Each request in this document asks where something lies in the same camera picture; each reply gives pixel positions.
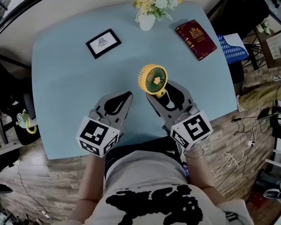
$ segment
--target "flower vase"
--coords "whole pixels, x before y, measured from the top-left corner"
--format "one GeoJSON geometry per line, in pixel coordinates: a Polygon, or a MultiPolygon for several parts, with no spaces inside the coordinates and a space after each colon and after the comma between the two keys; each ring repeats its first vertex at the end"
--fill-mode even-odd
{"type": "Polygon", "coordinates": [[[149,31],[154,23],[155,23],[156,17],[152,14],[143,14],[139,16],[140,21],[140,28],[144,31],[149,31]]]}

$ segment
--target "red notebook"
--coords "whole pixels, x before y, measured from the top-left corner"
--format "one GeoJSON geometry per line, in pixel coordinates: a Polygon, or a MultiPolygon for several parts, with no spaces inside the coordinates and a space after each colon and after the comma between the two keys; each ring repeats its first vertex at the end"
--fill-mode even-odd
{"type": "Polygon", "coordinates": [[[217,49],[210,36],[196,20],[178,26],[176,32],[185,41],[198,60],[202,60],[217,49]]]}

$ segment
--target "black picture frame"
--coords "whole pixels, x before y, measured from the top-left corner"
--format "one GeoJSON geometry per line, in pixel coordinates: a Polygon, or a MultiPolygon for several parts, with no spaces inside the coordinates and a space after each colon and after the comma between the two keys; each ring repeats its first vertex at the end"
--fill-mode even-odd
{"type": "Polygon", "coordinates": [[[98,57],[102,56],[103,54],[107,53],[108,51],[110,51],[111,49],[115,48],[116,46],[119,46],[120,44],[122,44],[122,42],[119,40],[119,38],[116,36],[116,34],[113,32],[112,29],[108,29],[105,32],[99,34],[98,36],[94,37],[93,39],[89,40],[86,45],[88,46],[90,52],[93,54],[94,58],[97,59],[98,57]],[[103,36],[106,33],[111,33],[111,35],[115,38],[116,43],[114,43],[113,45],[107,47],[106,49],[104,49],[103,51],[99,52],[99,53],[95,53],[95,51],[92,49],[91,47],[91,43],[93,41],[95,41],[96,39],[98,39],[99,37],[103,36]]]}

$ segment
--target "handheld fan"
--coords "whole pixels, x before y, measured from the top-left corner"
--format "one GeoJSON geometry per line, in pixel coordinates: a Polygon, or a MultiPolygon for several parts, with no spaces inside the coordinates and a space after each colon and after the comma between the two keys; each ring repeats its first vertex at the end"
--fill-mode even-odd
{"type": "Polygon", "coordinates": [[[161,98],[165,93],[168,74],[164,67],[148,64],[139,73],[139,86],[146,93],[161,98]]]}

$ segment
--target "white t-shirt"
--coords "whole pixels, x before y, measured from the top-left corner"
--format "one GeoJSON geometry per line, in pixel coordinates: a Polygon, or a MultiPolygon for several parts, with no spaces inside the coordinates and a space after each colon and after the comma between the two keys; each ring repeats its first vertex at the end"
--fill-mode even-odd
{"type": "MultiPolygon", "coordinates": [[[[77,221],[56,224],[81,225],[77,221]]],[[[188,185],[182,166],[156,152],[135,151],[107,172],[105,194],[86,225],[253,225],[243,200],[215,206],[188,185]]]]}

